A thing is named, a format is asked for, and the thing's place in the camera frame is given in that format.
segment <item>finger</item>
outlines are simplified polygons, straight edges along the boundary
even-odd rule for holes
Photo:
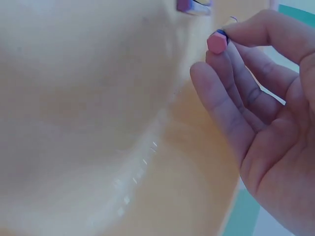
[[[263,10],[247,21],[226,26],[224,30],[231,40],[245,46],[272,45],[297,64],[315,52],[314,30],[273,10]]]
[[[265,127],[265,124],[255,114],[244,107],[242,98],[240,97],[234,82],[232,63],[227,52],[216,55],[207,51],[206,62],[214,69],[228,96],[243,115],[247,123],[252,127],[253,131],[255,133],[261,131]]]
[[[256,79],[270,92],[285,100],[285,95],[293,81],[299,79],[295,71],[275,64],[257,48],[248,48],[235,43],[245,65]]]
[[[245,107],[265,124],[270,124],[283,107],[282,104],[260,89],[233,43],[229,44],[227,53],[232,62],[235,84]]]
[[[221,54],[216,55],[216,54],[211,53],[210,51],[207,51],[206,62],[217,73],[227,94],[232,99],[235,106],[239,110],[244,109],[245,107],[244,107],[243,101],[240,97],[240,94],[234,82],[232,63],[227,52],[223,52]]]
[[[198,96],[231,143],[239,166],[247,153],[255,133],[228,96],[214,69],[198,62],[190,69]]]

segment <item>beige surface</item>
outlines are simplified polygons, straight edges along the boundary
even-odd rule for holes
[[[216,235],[236,167],[178,91],[211,31],[265,3],[214,2],[2,1],[1,236]]]

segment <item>eraser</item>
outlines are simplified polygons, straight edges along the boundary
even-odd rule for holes
[[[193,0],[177,0],[176,9],[191,15],[210,15],[209,7]]]
[[[233,16],[229,17],[229,20],[223,25],[227,26],[233,23],[237,23],[237,19]],[[222,29],[216,30],[207,40],[208,49],[214,54],[220,54],[224,52],[228,46],[229,38]]]
[[[228,45],[228,37],[226,34],[222,34],[218,31],[210,35],[207,40],[208,49],[214,54],[220,54],[224,52]]]

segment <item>skin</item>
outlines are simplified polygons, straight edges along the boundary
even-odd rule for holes
[[[234,43],[190,74],[249,192],[297,236],[315,234],[315,31],[272,10],[227,26]],[[276,65],[257,46],[300,65]],[[285,101],[263,92],[254,80]]]

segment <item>pink pencil eraser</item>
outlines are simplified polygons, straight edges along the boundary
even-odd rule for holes
[[[227,48],[227,38],[225,35],[215,32],[214,34],[210,35],[207,40],[207,44],[210,52],[214,54],[220,54]]]

